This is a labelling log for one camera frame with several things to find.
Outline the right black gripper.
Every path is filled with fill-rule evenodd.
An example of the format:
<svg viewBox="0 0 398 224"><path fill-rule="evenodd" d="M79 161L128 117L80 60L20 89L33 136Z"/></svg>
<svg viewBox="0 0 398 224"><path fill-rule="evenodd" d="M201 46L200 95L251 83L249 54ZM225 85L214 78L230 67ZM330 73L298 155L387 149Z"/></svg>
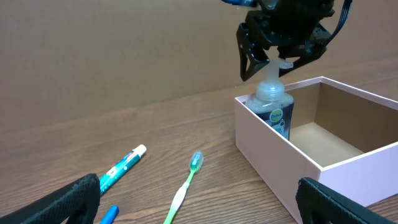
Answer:
<svg viewBox="0 0 398 224"><path fill-rule="evenodd" d="M240 77L246 82L269 64L265 50L277 47L279 57L298 57L292 68L279 69L279 77L318 60L334 38L320 21L331 17L329 0L239 1L252 7L236 32Z"/></svg>

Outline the green toothbrush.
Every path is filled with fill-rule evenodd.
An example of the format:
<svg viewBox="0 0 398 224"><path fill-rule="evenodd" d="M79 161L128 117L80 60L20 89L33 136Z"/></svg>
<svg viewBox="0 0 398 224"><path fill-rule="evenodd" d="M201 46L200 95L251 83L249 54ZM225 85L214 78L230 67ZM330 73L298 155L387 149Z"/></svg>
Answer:
<svg viewBox="0 0 398 224"><path fill-rule="evenodd" d="M169 212L167 214L167 217L164 221L164 224L171 224L176 213L178 212L179 208L182 206L183 201L185 200L186 194L187 194L187 190L189 189L189 186L191 184L191 181L193 179L193 176L199 172L199 170L201 169L202 165L204 162L204 155L201 151L196 151L189 163L189 175L186 179L186 181L183 183L183 185L177 190Z"/></svg>

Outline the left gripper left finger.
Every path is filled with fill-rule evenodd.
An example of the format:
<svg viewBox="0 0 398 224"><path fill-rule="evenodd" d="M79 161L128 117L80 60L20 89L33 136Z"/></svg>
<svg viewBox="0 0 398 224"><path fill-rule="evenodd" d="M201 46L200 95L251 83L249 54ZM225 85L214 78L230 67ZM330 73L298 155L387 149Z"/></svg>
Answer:
<svg viewBox="0 0 398 224"><path fill-rule="evenodd" d="M31 204L1 217L1 223L93 223L100 205L100 180L87 174Z"/></svg>

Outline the dark blue soap pump bottle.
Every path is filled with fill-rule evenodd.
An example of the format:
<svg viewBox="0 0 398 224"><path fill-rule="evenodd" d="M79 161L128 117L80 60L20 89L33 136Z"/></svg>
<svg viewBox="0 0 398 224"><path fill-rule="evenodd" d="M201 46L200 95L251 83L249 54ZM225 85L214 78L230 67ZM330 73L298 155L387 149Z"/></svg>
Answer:
<svg viewBox="0 0 398 224"><path fill-rule="evenodd" d="M284 138L290 138L290 125L294 108L294 98L285 92L279 80L279 69L292 68L293 63L284 59L271 60L265 66L265 75L245 105Z"/></svg>

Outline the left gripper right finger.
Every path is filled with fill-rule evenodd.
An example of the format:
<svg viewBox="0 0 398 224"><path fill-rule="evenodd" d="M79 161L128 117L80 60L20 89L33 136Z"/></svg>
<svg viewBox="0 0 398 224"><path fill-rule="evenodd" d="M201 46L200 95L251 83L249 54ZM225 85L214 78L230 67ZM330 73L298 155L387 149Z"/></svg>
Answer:
<svg viewBox="0 0 398 224"><path fill-rule="evenodd" d="M295 199L303 224L394 224L310 177L299 180Z"/></svg>

